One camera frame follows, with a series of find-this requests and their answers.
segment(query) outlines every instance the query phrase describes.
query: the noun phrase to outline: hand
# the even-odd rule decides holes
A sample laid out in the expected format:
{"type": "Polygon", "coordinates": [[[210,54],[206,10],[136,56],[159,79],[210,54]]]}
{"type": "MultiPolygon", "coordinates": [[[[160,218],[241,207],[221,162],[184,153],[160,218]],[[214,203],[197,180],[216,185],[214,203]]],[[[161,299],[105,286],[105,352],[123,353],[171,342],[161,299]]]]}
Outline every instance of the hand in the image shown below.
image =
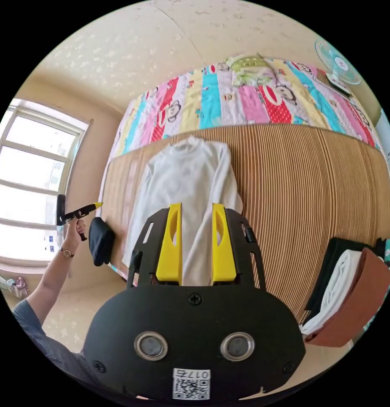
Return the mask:
{"type": "Polygon", "coordinates": [[[72,254],[75,254],[78,246],[82,242],[80,233],[85,233],[86,225],[82,219],[72,218],[68,223],[66,237],[62,244],[64,249],[68,249],[72,254]]]}

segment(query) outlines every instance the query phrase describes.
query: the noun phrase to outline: colorful bedspread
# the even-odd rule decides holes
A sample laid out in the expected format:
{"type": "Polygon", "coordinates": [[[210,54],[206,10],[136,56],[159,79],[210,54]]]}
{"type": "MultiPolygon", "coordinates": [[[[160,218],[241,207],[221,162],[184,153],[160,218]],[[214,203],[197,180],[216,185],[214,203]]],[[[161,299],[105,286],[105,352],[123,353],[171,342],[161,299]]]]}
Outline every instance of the colorful bedspread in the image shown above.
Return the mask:
{"type": "Polygon", "coordinates": [[[265,60],[277,78],[274,85],[233,86],[232,71],[219,62],[139,96],[125,112],[109,159],[178,133],[250,123],[306,124],[375,146],[373,127],[357,100],[319,81],[317,68],[265,60]]]}

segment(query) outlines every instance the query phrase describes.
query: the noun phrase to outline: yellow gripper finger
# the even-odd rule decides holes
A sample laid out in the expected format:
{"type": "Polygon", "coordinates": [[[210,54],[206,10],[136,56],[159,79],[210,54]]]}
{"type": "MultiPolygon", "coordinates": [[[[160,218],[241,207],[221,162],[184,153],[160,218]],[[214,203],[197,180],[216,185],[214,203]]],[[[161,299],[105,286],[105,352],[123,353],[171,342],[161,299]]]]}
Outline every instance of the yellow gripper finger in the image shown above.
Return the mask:
{"type": "Polygon", "coordinates": [[[170,205],[160,257],[157,280],[182,285],[182,204],[170,205]]]}
{"type": "Polygon", "coordinates": [[[236,278],[236,267],[227,226],[226,213],[222,204],[214,203],[212,209],[212,285],[232,282],[236,278]]]}

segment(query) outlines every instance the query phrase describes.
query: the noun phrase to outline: electric fan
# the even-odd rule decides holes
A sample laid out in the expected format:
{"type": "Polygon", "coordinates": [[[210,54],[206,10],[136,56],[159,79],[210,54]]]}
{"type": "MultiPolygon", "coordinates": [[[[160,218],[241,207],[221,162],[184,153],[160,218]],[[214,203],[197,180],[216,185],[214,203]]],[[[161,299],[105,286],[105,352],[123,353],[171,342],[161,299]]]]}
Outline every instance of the electric fan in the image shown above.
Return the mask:
{"type": "Polygon", "coordinates": [[[332,73],[326,73],[326,77],[332,86],[350,96],[350,90],[343,83],[358,85],[361,82],[359,73],[353,65],[329,43],[322,40],[315,42],[315,49],[321,61],[332,73]]]}

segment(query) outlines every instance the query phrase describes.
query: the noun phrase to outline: person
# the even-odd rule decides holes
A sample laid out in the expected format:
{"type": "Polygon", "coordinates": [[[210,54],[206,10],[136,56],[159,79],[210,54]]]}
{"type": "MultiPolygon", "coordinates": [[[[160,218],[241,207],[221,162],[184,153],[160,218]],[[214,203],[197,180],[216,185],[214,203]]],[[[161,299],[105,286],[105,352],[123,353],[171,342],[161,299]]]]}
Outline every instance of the person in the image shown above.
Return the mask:
{"type": "Polygon", "coordinates": [[[81,353],[72,353],[66,346],[48,337],[42,325],[54,306],[65,282],[72,258],[82,242],[79,233],[86,230],[82,219],[68,222],[66,237],[55,257],[49,263],[35,291],[19,302],[13,315],[38,349],[58,368],[88,385],[99,381],[81,353]]]}

